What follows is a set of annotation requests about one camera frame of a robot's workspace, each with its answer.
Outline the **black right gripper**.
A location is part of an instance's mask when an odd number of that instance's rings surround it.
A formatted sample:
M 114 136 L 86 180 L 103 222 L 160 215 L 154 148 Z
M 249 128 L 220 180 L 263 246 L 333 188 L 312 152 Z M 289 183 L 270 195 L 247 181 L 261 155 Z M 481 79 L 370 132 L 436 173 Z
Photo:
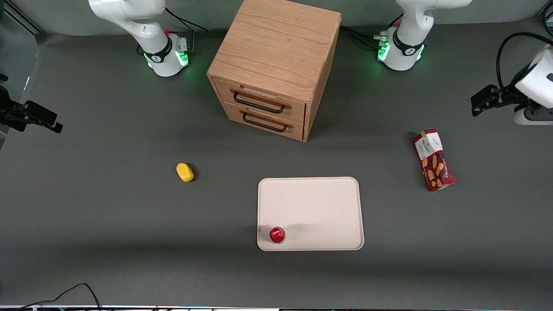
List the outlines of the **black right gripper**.
M 8 90 L 2 83 L 8 77 L 0 75 L 0 124 L 1 129 L 13 129 L 24 132 L 27 124 L 35 124 L 45 127 L 54 133 L 61 133 L 63 125 L 57 122 L 58 115 L 34 101 L 26 101 L 20 104 L 10 98 Z

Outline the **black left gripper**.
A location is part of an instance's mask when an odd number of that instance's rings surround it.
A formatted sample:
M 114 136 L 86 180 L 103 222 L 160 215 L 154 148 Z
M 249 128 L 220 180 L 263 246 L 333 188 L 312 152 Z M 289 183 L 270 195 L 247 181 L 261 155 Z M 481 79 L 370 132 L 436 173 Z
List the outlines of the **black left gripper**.
M 515 105 L 515 108 L 528 108 L 531 106 L 531 99 L 521 93 L 513 85 L 497 87 L 495 85 L 485 86 L 470 99 L 472 116 L 477 117 L 482 112 L 492 108 L 503 108 Z

